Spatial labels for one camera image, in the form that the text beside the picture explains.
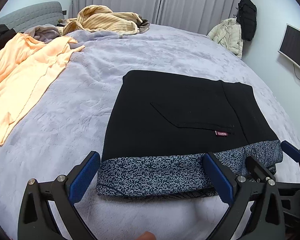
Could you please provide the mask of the person's left hand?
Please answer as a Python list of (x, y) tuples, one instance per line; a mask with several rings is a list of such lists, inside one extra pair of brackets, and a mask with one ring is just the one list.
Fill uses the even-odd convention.
[(146, 231), (140, 235), (136, 240), (156, 240), (156, 237), (153, 233)]

